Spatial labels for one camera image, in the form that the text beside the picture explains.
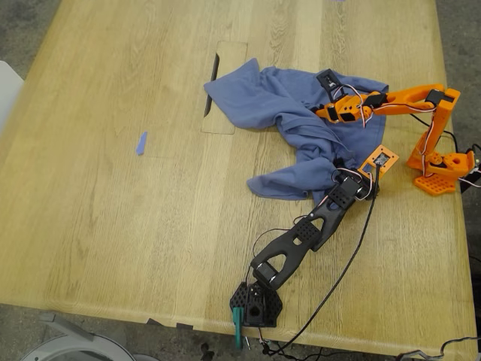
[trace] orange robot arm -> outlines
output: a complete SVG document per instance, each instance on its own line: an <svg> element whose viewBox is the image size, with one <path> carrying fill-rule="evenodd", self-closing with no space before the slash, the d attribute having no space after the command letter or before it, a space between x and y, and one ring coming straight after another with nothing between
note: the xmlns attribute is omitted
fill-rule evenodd
<svg viewBox="0 0 481 361"><path fill-rule="evenodd" d="M474 167L474 152L448 153L441 155L434 150L443 134L449 116L460 92L446 89L442 84L416 86L392 93L372 92L360 94L351 86L340 85L334 73L324 71L318 76L321 85L328 91L331 102L313 109L317 116L332 123L349 123L362 119L365 125L373 115L396 115L432 112L428 130L418 140L407 165L422 171L414 184L424 191L439 195L455 190L455 182ZM355 95L347 95L343 87L350 87ZM333 99L331 91L335 90Z"/></svg>

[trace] crumpled blue towel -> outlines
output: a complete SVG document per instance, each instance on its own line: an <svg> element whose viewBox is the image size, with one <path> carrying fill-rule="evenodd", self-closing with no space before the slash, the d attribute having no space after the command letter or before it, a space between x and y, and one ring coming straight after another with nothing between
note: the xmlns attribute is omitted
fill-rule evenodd
<svg viewBox="0 0 481 361"><path fill-rule="evenodd" d="M385 92L388 88L375 80L336 75L356 89ZM332 124L311 112L310 108L328 103L329 98L315 74L306 71L268 67L259 72L257 60L251 59L204 88L237 127L262 129L276 124L287 143L297 149L294 165L247 181L258 196L305 199L312 192L314 202L319 202L334 186L334 160L357 168L383 137L384 116L374 116L363 129L361 121Z"/></svg>

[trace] blue tape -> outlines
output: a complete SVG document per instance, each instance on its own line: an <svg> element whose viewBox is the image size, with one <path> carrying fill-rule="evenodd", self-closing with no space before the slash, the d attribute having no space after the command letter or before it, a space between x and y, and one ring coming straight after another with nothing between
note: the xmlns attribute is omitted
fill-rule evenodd
<svg viewBox="0 0 481 361"><path fill-rule="evenodd" d="M141 138L138 140L138 145L135 151L137 152L138 156L144 154L145 142L147 140L147 132L143 132Z"/></svg>

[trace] cutout hole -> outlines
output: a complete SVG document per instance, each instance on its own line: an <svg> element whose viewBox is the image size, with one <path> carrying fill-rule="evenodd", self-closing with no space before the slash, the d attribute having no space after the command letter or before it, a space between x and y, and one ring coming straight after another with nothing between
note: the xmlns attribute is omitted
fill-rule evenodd
<svg viewBox="0 0 481 361"><path fill-rule="evenodd" d="M250 310L249 310L249 314L252 316L252 317L257 317L261 314L261 310L259 310L256 306L252 307Z"/></svg>
<svg viewBox="0 0 481 361"><path fill-rule="evenodd" d="M217 79L219 62L220 62L219 54L216 53L216 56L213 58L212 75L210 76L210 81L214 81ZM205 101L204 117L206 117L209 114L211 106L212 106L212 98L207 94L207 99Z"/></svg>
<svg viewBox="0 0 481 361"><path fill-rule="evenodd" d="M283 254L278 254L277 256L269 259L269 263L277 270L283 269L285 261L286 256L284 256Z"/></svg>

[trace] wood grain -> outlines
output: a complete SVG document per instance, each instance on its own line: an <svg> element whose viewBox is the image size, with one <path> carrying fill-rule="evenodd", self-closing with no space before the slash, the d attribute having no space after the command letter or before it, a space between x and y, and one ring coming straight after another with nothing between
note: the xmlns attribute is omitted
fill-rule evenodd
<svg viewBox="0 0 481 361"><path fill-rule="evenodd" d="M64 0L0 137L0 302L234 332L228 300L253 241L313 205L248 190L249 177L295 160L275 129L201 131L219 41L248 44L261 66L334 68L392 90L445 83L434 0ZM299 342L435 354L475 334L461 197L423 193L403 164L423 131L388 119L383 143L401 161L352 268ZM442 138L439 150L452 149ZM354 205L306 256L265 337L302 327L367 210ZM454 344L446 358L475 353Z"/></svg>
<svg viewBox="0 0 481 361"><path fill-rule="evenodd" d="M239 68L246 61L247 44L236 41L219 41L216 55L219 57L217 76L222 77ZM202 132L214 134L234 134L235 126L216 103L212 102L209 113L202 120Z"/></svg>

